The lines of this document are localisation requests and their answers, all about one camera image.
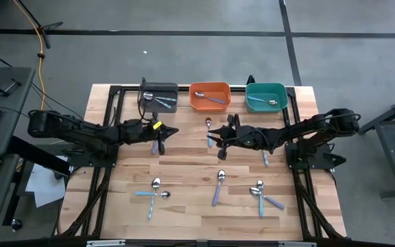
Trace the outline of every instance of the wooden table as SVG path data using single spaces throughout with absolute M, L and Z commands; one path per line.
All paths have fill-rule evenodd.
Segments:
M 94 84 L 85 120 L 102 124 L 109 84 Z M 318 113 L 313 88 L 295 87 L 301 119 Z M 176 114 L 159 114 L 164 124 L 180 131 L 165 142 L 165 155 L 152 155 L 152 143 L 122 145 L 117 166 L 112 171 L 101 238 L 121 239 L 211 239 L 211 240 L 302 240 L 294 180 L 287 169 L 284 149 L 268 154 L 269 167 L 261 151 L 228 148 L 228 158 L 217 158 L 216 147 L 208 148 L 205 119 L 212 128 L 226 123 L 228 114 L 239 113 L 242 125 L 282 128 L 283 114 L 246 112 L 244 93 L 232 93 L 225 113 L 195 113 L 189 94 L 180 92 Z M 291 123 L 292 109 L 289 106 Z M 139 119 L 136 92 L 125 94 L 121 121 Z M 217 172 L 226 171 L 219 203 L 211 206 Z M 66 230 L 86 205 L 93 168 L 79 169 L 69 181 L 60 225 Z M 161 179 L 158 192 L 171 192 L 168 199 L 157 197 L 152 220 L 147 219 L 150 197 L 135 196 L 135 191 L 151 191 L 153 178 Z M 265 183 L 264 194 L 286 206 L 284 211 L 263 202 L 264 217 L 259 218 L 258 198 L 249 193 L 257 180 Z M 313 170 L 317 204 L 338 233 L 345 235 L 335 184 L 330 174 Z M 91 229 L 97 209 L 93 210 Z M 309 230 L 313 234 L 311 213 L 306 206 Z

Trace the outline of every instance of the gray floor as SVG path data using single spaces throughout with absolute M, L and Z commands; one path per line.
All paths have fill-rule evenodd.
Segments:
M 71 29 L 283 30 L 277 0 L 25 3 L 43 24 L 64 21 L 62 28 Z M 286 4 L 294 32 L 395 32 L 395 0 L 286 0 Z M 11 1 L 0 1 L 0 27 L 28 27 Z M 294 84 L 284 38 L 51 36 L 50 41 L 43 68 L 47 93 L 79 114 L 85 111 L 91 84 L 139 83 L 142 76 L 181 84 L 204 80 L 244 84 L 253 74 L 259 82 Z M 351 108 L 362 114 L 364 124 L 395 102 L 395 39 L 295 38 L 294 46 L 302 84 L 314 87 L 320 112 Z M 35 36 L 0 34 L 0 56 L 17 67 L 37 67 L 37 52 Z M 30 93 L 24 111 L 39 106 L 39 97 Z M 20 137 L 50 142 L 29 138 L 26 125 L 21 119 L 16 129 Z M 334 143 L 334 153 L 348 159 L 336 172 L 348 236 L 395 244 L 395 200 L 379 197 L 380 191 L 395 189 L 395 181 L 379 139 L 369 132 Z M 39 213 L 19 210 L 19 217 L 30 218 L 28 228 L 35 231 L 25 234 L 26 227 L 24 233 L 13 235 L 0 229 L 0 240 L 49 235 L 57 208 L 55 204 Z

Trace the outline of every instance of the desk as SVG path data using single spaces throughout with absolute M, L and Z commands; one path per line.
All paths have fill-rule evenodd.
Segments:
M 102 124 L 110 85 L 94 84 L 85 120 Z M 318 113 L 312 87 L 296 87 L 301 119 Z M 220 239 L 220 240 L 302 240 L 294 180 L 287 169 L 284 149 L 268 155 L 266 168 L 260 151 L 231 147 L 228 158 L 217 158 L 216 147 L 208 148 L 205 118 L 212 128 L 226 123 L 228 114 L 239 113 L 242 124 L 282 128 L 283 114 L 258 115 L 246 112 L 245 94 L 232 93 L 225 113 L 195 113 L 188 92 L 179 92 L 178 111 L 159 114 L 166 125 L 180 131 L 165 143 L 165 155 L 151 155 L 152 143 L 122 145 L 117 166 L 112 170 L 101 238 L 121 239 Z M 122 119 L 139 118 L 136 92 L 126 92 Z M 226 171 L 219 203 L 211 206 L 219 169 Z M 320 170 L 312 170 L 316 201 L 337 232 L 345 235 L 344 223 L 333 179 Z M 84 208 L 93 168 L 83 167 L 73 175 L 62 205 L 60 225 L 65 230 Z M 153 178 L 161 179 L 158 191 L 170 191 L 171 197 L 155 200 L 152 220 L 147 219 L 150 197 L 135 196 L 135 191 L 150 191 Z M 265 183 L 264 193 L 283 203 L 284 211 L 264 202 L 264 218 L 258 217 L 258 200 L 248 188 L 258 179 Z M 95 221 L 94 208 L 92 220 Z M 309 229 L 311 213 L 306 208 Z

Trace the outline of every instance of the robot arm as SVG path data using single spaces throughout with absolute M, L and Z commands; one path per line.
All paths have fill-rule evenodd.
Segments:
M 208 136 L 214 140 L 217 147 L 221 148 L 217 157 L 226 159 L 226 149 L 230 146 L 247 148 L 252 150 L 267 150 L 271 154 L 275 148 L 284 142 L 306 134 L 317 132 L 309 139 L 303 139 L 300 143 L 302 152 L 308 154 L 315 152 L 335 137 L 349 137 L 357 133 L 359 124 L 357 116 L 352 110 L 345 108 L 333 109 L 325 114 L 315 115 L 300 123 L 281 129 L 255 128 L 252 126 L 241 126 L 239 116 L 228 116 L 228 126 L 222 126 L 210 133 L 218 134 L 220 138 Z
M 100 156 L 107 155 L 110 146 L 148 141 L 158 141 L 159 153 L 164 154 L 163 142 L 179 131 L 158 121 L 156 113 L 148 123 L 131 119 L 117 126 L 100 126 L 52 110 L 32 110 L 29 117 L 28 133 L 32 137 L 59 138 Z

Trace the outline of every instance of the metal bracket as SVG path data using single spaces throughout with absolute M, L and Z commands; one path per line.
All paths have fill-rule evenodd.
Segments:
M 87 241 L 86 247 L 125 246 L 125 239 Z
M 279 247 L 316 247 L 316 243 L 306 242 L 279 242 Z

